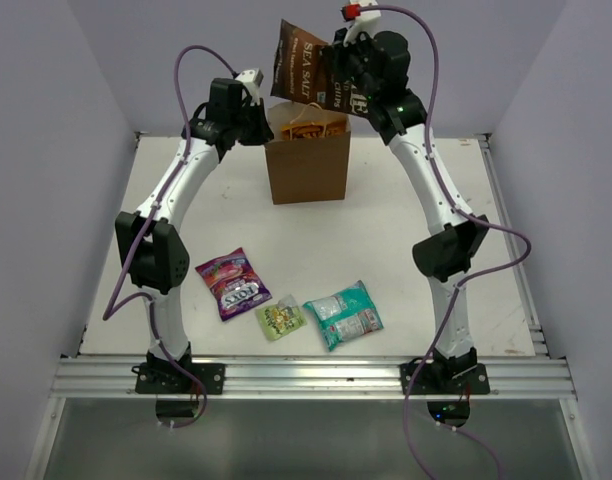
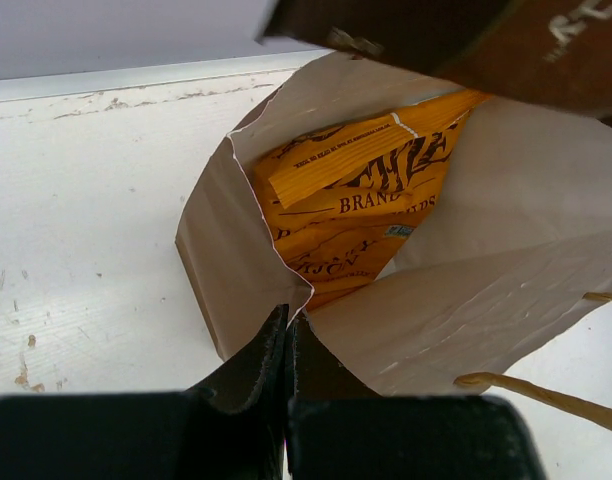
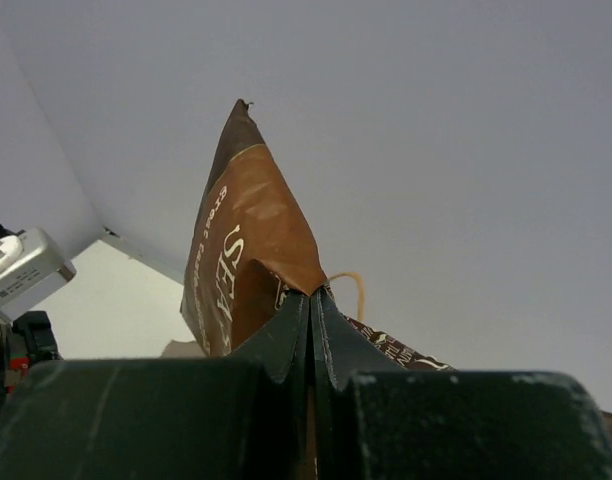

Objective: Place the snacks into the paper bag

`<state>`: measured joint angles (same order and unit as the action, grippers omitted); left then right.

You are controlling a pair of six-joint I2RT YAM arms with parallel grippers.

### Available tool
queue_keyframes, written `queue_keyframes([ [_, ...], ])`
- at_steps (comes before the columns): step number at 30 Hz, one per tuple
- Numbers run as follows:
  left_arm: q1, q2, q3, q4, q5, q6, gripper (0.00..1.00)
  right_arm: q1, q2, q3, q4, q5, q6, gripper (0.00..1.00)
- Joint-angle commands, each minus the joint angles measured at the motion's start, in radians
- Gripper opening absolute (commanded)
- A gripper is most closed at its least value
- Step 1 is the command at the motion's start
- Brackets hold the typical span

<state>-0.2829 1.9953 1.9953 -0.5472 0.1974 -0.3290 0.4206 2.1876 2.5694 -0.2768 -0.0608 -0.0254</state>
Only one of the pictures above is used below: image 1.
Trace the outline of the orange Kettle honey dijon chips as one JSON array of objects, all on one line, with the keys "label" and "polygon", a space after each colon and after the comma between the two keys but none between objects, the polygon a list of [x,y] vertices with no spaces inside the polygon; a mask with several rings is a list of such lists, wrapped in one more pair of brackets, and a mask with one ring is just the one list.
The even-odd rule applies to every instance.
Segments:
[{"label": "orange Kettle honey dijon chips", "polygon": [[295,122],[284,125],[280,129],[282,141],[292,141],[299,139],[319,139],[330,136],[338,136],[347,130],[346,120],[332,122]]}]

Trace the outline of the brown paper bag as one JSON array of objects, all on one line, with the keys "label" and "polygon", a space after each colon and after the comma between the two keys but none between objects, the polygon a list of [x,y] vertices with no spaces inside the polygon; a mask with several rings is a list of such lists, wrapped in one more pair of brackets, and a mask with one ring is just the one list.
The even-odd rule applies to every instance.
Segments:
[{"label": "brown paper bag", "polygon": [[[271,198],[275,205],[338,201],[346,197],[351,129],[348,116],[319,106],[282,102],[267,113],[274,139],[265,145]],[[282,126],[295,122],[347,121],[342,135],[282,141]]]}]

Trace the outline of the brown Kettle sea salt chips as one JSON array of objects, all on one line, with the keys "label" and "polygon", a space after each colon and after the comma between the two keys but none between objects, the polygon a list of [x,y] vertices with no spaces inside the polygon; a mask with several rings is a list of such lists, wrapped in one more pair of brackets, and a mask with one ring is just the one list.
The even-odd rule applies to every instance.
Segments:
[{"label": "brown Kettle sea salt chips", "polygon": [[312,33],[281,20],[273,65],[271,95],[326,110],[368,117],[368,100],[351,80],[334,73],[325,58],[328,44]]}]

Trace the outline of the teal snack packet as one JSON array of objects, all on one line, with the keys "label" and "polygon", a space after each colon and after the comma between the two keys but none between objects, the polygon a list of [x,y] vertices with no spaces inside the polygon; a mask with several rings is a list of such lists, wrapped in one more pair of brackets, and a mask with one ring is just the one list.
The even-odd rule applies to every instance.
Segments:
[{"label": "teal snack packet", "polygon": [[302,307],[313,315],[329,352],[384,328],[362,280],[333,295],[307,301]]}]

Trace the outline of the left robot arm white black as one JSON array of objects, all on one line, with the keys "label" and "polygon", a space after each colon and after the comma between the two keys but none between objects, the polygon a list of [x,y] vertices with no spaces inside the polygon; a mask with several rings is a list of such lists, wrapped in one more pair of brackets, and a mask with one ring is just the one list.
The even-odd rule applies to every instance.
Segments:
[{"label": "left robot arm white black", "polygon": [[190,255],[180,230],[200,187],[229,150],[272,140],[262,81],[258,69],[214,79],[208,100],[194,113],[184,113],[178,150],[155,190],[134,211],[115,219],[120,277],[136,287],[147,310],[150,346],[136,370],[141,383],[179,393],[196,379],[181,311]]}]

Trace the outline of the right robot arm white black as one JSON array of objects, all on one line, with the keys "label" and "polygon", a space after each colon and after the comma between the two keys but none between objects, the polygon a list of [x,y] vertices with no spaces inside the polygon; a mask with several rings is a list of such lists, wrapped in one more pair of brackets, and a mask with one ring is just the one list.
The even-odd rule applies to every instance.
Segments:
[{"label": "right robot arm white black", "polygon": [[336,78],[365,98],[369,123],[400,161],[421,203],[429,236],[413,246],[412,255],[429,281],[438,336],[433,361],[422,371],[440,391],[454,392],[477,366],[463,280],[487,234],[487,218],[459,215],[450,204],[458,196],[455,186],[437,179],[443,162],[426,126],[426,109],[408,86],[407,40],[392,31],[361,32],[346,43],[347,32],[336,31],[323,57]]}]

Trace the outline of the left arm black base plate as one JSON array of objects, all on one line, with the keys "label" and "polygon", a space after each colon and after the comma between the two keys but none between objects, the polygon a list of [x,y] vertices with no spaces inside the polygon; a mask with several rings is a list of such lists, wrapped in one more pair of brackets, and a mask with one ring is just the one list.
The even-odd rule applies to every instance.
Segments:
[{"label": "left arm black base plate", "polygon": [[[187,371],[204,386],[207,395],[221,395],[226,379],[226,365],[222,363],[192,363]],[[146,362],[135,365],[131,372],[137,376],[135,392],[150,395],[195,394],[200,388],[187,375],[175,369],[170,363]]]}]

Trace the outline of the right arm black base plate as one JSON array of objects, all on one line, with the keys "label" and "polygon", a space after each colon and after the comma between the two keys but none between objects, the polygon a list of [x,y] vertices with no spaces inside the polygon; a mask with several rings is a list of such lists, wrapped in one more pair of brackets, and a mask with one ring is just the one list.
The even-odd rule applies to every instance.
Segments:
[{"label": "right arm black base plate", "polygon": [[421,364],[421,357],[399,365],[399,378],[403,393],[411,395],[487,395],[491,393],[487,370],[477,363],[461,373],[451,373],[448,368],[434,361],[426,362],[416,377],[413,374]]}]

